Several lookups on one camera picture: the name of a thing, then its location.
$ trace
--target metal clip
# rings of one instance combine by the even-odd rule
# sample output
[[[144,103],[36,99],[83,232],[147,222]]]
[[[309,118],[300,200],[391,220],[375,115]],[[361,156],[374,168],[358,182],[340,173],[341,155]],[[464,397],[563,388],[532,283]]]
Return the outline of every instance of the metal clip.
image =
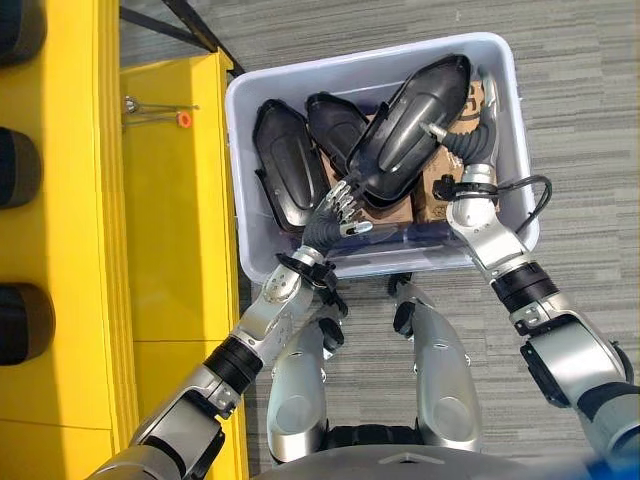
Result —
[[[122,128],[129,126],[158,123],[175,122],[180,128],[190,128],[193,119],[191,114],[185,110],[198,110],[198,105],[167,105],[159,103],[140,103],[135,97],[126,95],[124,97],[124,115],[136,117],[135,120],[122,122]]]

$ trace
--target cardboard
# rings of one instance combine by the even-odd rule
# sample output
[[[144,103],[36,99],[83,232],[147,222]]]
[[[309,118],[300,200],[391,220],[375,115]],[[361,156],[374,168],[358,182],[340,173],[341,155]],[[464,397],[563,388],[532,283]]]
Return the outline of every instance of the cardboard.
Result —
[[[460,118],[449,128],[453,133],[468,133],[473,131],[480,121],[480,109],[484,100],[482,83],[471,82],[469,98],[464,106]],[[436,150],[433,160],[422,171],[422,179],[413,191],[412,203],[416,223],[430,223],[444,221],[447,218],[447,203],[436,200],[433,196],[433,182],[440,180],[443,175],[453,175],[456,181],[462,177],[462,162],[455,155],[440,147]]]

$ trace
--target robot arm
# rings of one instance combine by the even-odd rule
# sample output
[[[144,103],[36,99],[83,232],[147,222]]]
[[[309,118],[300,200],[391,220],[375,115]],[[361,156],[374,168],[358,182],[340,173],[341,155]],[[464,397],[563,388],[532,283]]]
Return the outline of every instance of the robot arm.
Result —
[[[324,256],[342,237],[371,229],[352,222],[350,186],[339,182],[316,209],[303,245],[279,255],[258,299],[227,339],[138,428],[130,446],[102,465],[91,480],[199,480],[224,444],[219,418],[227,419],[264,365],[272,363],[309,309],[314,290],[337,303],[337,283]]]
[[[455,135],[428,126],[465,166],[461,182],[449,185],[447,221],[509,310],[513,326],[527,337],[520,352],[547,400],[576,410],[589,442],[605,457],[637,453],[640,388],[631,383],[630,362],[496,216],[497,99],[491,80],[483,81],[487,101],[478,130]]]

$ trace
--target plastic bin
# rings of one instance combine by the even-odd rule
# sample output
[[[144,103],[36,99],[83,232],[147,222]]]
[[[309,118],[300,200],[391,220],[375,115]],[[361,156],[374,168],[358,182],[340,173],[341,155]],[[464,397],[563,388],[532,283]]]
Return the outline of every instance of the plastic bin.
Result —
[[[297,246],[294,238],[278,228],[254,173],[260,165],[252,142],[258,107],[268,98],[279,98],[304,113],[307,96],[325,90],[370,109],[387,101],[411,73],[450,53],[467,55],[474,66],[483,65],[496,79],[500,99],[498,181],[528,176],[529,156],[513,55],[506,41],[493,33],[457,35],[270,68],[247,73],[231,83],[226,111],[240,261],[252,281],[262,283],[266,279],[276,266],[275,253],[291,253]],[[517,227],[534,208],[534,202],[531,188],[505,195],[500,220]],[[529,249],[535,246],[538,235],[536,220],[522,235]],[[331,260],[341,278],[471,265],[460,248],[416,240],[408,232],[349,255],[338,252]]]

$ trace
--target wire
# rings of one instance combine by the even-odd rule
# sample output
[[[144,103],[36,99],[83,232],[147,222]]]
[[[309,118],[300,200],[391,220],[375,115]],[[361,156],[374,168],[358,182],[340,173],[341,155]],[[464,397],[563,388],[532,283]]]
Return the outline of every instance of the wire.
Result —
[[[543,183],[544,191],[542,192],[540,200],[536,204],[536,207],[533,209],[533,211],[529,212],[529,216],[525,219],[525,221],[522,222],[518,228],[516,228],[516,234],[519,234],[521,231],[527,228],[531,224],[531,222],[533,222],[538,217],[538,215],[540,215],[542,210],[544,210],[544,208],[549,203],[549,200],[551,200],[551,194],[553,193],[551,180],[549,180],[544,175],[531,175],[530,177],[523,178],[522,180],[518,180],[517,182],[509,183],[507,185],[498,185],[498,194],[500,195],[504,192],[512,192],[514,190],[519,190],[523,187],[536,183]]]

